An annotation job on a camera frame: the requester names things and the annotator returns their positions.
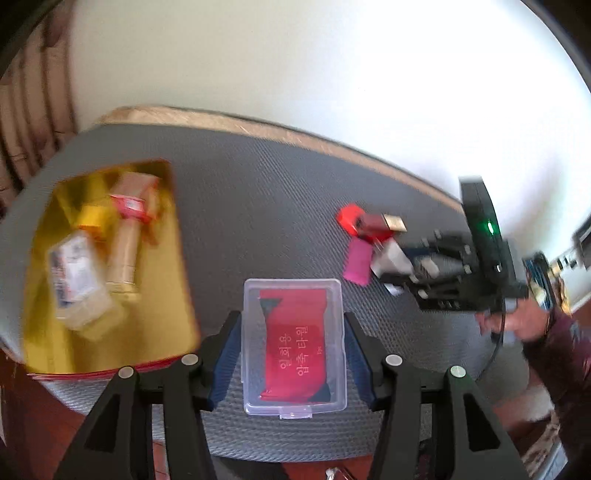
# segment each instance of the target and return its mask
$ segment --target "white wall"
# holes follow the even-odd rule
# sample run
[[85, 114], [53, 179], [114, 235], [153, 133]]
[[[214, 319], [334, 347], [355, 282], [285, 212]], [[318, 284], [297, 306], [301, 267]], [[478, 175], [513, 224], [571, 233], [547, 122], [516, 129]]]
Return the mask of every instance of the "white wall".
[[553, 257], [591, 212], [591, 95], [519, 0], [77, 0], [83, 128], [158, 103], [266, 119], [458, 195], [482, 175], [505, 236]]

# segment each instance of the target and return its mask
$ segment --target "black cable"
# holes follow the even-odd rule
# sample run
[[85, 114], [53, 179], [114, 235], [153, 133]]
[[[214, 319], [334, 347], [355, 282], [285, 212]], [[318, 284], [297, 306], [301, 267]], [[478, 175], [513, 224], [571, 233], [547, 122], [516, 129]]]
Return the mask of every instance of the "black cable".
[[505, 338], [506, 316], [507, 316], [507, 310], [506, 310], [506, 305], [505, 305], [505, 299], [502, 299], [501, 300], [501, 329], [499, 331], [499, 336], [496, 340], [495, 349], [492, 351], [491, 357], [488, 359], [488, 362], [486, 363], [485, 367], [482, 369], [482, 372], [480, 372], [480, 375], [478, 375], [478, 377], [476, 377], [477, 382], [482, 377], [484, 377], [485, 373], [488, 371], [488, 369], [491, 367], [491, 365], [495, 362], [496, 356], [499, 353], [501, 346], [503, 345], [503, 340]]

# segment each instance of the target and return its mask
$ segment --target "human hand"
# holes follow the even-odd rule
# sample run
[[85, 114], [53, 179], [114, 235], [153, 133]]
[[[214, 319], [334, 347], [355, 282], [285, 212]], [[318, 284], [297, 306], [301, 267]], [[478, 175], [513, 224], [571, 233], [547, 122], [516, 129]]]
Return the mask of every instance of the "human hand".
[[[538, 302], [530, 296], [527, 299], [517, 300], [517, 308], [514, 312], [505, 316], [505, 331], [514, 332], [515, 336], [523, 342], [533, 342], [546, 333], [549, 312], [542, 309]], [[502, 316], [495, 313], [488, 317], [484, 313], [476, 314], [476, 321], [480, 326], [480, 334], [493, 331], [501, 331]]]

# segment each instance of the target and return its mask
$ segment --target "silver screw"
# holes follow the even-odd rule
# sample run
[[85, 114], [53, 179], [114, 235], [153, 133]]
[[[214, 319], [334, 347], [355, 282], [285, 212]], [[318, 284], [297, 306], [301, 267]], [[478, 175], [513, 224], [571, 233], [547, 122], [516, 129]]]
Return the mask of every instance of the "silver screw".
[[456, 378], [463, 378], [466, 376], [466, 369], [460, 365], [454, 365], [449, 369], [450, 373]]
[[386, 357], [386, 363], [391, 367], [398, 367], [402, 365], [402, 357], [396, 354], [390, 354]]
[[183, 365], [187, 366], [195, 365], [197, 362], [199, 362], [199, 357], [194, 353], [187, 353], [187, 355], [183, 355], [181, 362]]
[[119, 376], [121, 378], [129, 378], [134, 374], [134, 369], [131, 367], [122, 367], [119, 369]]

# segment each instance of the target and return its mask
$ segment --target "pink object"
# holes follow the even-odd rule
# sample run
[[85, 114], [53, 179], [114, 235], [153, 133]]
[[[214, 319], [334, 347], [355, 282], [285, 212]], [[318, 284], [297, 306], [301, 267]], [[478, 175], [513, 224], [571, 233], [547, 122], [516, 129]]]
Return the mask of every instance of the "pink object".
[[372, 244], [354, 236], [349, 242], [343, 278], [362, 287], [369, 285], [373, 250]]

